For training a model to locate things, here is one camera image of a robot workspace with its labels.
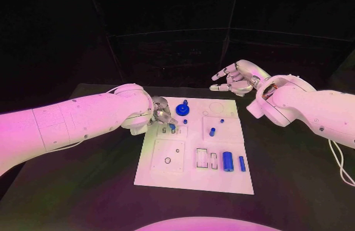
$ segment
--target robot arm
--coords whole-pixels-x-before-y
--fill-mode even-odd
[[[355,148],[355,95],[316,91],[293,75],[271,77],[247,60],[229,65],[212,80],[225,75],[226,84],[212,85],[210,90],[231,90],[244,96],[255,88],[255,100],[247,109],[257,118],[265,115],[283,127],[298,119],[317,135]]]
[[[151,99],[141,86],[127,84],[115,88],[114,94],[0,115],[0,175],[30,158],[69,148],[120,126],[137,135],[153,122],[176,124],[167,102],[157,105],[154,98],[160,97]]]

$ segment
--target white pegboard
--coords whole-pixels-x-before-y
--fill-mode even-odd
[[[166,125],[154,124],[148,127],[134,185],[254,194],[235,101],[186,99],[190,112],[180,117],[174,114],[174,108],[184,99],[170,97],[166,99],[172,117],[179,125],[174,133]],[[213,137],[208,137],[210,126],[216,128]],[[208,150],[208,160],[210,160],[210,153],[216,154],[213,161],[218,169],[212,169],[210,161],[208,168],[196,167],[197,148]],[[222,152],[225,151],[232,153],[234,172],[223,171]],[[239,156],[244,156],[247,172],[241,172]]]

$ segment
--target black tablecloth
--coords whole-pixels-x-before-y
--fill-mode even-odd
[[[112,86],[78,85],[72,98]],[[1,230],[134,230],[157,221],[210,216],[281,230],[355,230],[355,188],[339,177],[327,141],[294,121],[275,126],[245,110],[254,99],[208,89],[146,87],[150,95],[234,99],[255,195],[134,186],[144,135],[118,128],[32,159],[0,202]],[[355,153],[342,146],[355,176]]]

